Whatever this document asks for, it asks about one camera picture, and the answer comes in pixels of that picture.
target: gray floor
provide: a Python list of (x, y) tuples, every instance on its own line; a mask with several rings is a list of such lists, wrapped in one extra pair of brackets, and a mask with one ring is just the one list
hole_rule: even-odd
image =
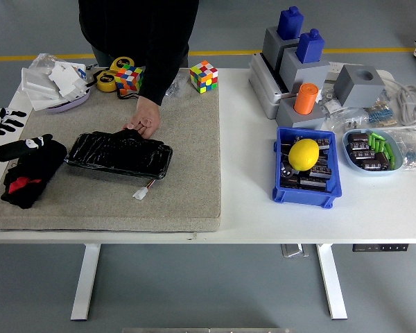
[[(296, 1), (303, 31), (326, 49), (413, 48), (416, 1)], [(261, 49), (287, 1), (200, 1), (192, 51)], [(0, 56), (81, 54), (72, 0), (0, 1)], [(384, 69), (416, 85), (416, 58), (334, 53), (336, 62)], [(190, 57), (247, 68), (249, 56)], [(93, 59), (80, 60), (86, 64)], [(30, 61), (0, 61), (0, 107)], [(103, 246), (89, 320), (71, 322), (82, 245), (0, 245), (0, 332), (121, 332), (123, 327), (289, 327), (296, 332), (416, 332), (416, 245), (406, 253), (333, 251), (349, 318), (329, 317), (315, 249), (284, 259), (278, 245)]]

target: orange cylinder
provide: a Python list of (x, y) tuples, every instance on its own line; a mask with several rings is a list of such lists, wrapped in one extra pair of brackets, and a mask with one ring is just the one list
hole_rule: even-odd
[(294, 103), (294, 110), (299, 114), (308, 114), (313, 111), (319, 88), (313, 83), (304, 83), (300, 86), (299, 94)]

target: table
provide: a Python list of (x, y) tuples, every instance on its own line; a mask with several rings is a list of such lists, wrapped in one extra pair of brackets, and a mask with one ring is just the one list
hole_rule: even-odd
[[(220, 69), (219, 81), (219, 231), (0, 232), (0, 243), (86, 244), (71, 319), (87, 317), (100, 244), (317, 244), (331, 317), (336, 319), (347, 313), (332, 244), (416, 244), (416, 171), (364, 177), (347, 165), (342, 147), (338, 159), (343, 196), (333, 208), (274, 203), (277, 124), (261, 109), (247, 69)], [(7, 140), (17, 138), (10, 135)], [(383, 208), (373, 209), (373, 200), (382, 200)]]

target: red patch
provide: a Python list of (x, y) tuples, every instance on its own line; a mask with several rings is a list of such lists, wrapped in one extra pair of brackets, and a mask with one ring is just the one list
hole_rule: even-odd
[(18, 189), (21, 189), (22, 187), (25, 187), (30, 182), (41, 182), (41, 179), (33, 179), (31, 180), (29, 177), (18, 177), (16, 181), (12, 182), (11, 185), (9, 185), (9, 194), (17, 191)]

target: felt mat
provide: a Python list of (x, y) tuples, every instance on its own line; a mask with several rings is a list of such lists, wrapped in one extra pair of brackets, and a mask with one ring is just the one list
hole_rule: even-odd
[[(134, 114), (135, 99), (93, 88), (77, 108), (33, 111), (21, 139), (51, 133), (68, 151), (82, 133), (115, 133)], [(162, 127), (151, 137), (173, 149), (166, 177), (143, 200), (132, 197), (148, 179), (63, 164), (27, 210), (0, 199), (0, 230), (213, 232), (220, 224), (218, 90), (166, 99)], [(0, 195), (5, 191), (3, 179)]]

